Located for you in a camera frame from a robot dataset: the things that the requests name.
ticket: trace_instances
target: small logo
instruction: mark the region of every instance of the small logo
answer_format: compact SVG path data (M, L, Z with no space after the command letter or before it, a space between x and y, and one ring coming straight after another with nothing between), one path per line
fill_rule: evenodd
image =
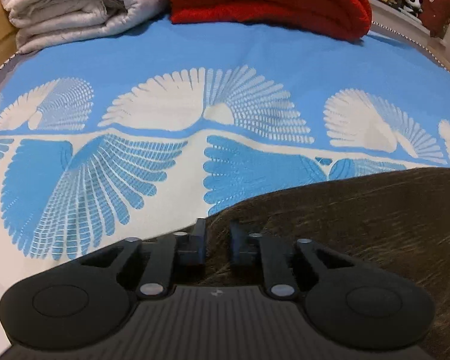
M214 291L212 291L210 294L211 294L212 296L215 296L215 297L217 298L217 297L222 296L223 293L224 293L224 292L223 292L221 289L216 288L216 289L215 289Z

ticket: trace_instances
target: brown fuzzy blanket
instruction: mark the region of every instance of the brown fuzzy blanket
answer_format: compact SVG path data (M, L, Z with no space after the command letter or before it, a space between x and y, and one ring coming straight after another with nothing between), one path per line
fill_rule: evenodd
M437 310L421 346L450 360L450 169L325 182L238 203L207 219L206 278L197 284L240 284L226 254L232 219L289 240L314 239L423 286Z

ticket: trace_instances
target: circular pad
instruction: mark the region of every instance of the circular pad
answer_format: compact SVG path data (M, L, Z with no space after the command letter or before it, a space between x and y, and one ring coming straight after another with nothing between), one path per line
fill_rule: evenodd
M425 335L435 314L428 293L381 269L330 269L308 293L311 322L334 341L364 350L396 350Z
M96 267L68 266L12 286L0 300L0 321L12 341L40 350L69 350L97 342L125 320L124 290Z
M52 286L34 297L34 308L46 317L67 317L82 311L88 303L88 294L75 286Z

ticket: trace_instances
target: black robotic device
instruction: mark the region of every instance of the black robotic device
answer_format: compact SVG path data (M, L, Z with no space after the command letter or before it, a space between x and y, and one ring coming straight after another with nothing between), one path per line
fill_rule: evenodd
M127 238L12 286L1 360L431 360L434 317L411 281L309 239L230 224L230 264L261 285L174 283L205 266L205 220L156 241Z

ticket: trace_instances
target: red pillow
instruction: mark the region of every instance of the red pillow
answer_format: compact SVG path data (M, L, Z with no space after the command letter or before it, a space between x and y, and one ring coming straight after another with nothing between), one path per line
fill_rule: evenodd
M423 0L423 12L418 15L430 36L442 38L450 24L450 0Z

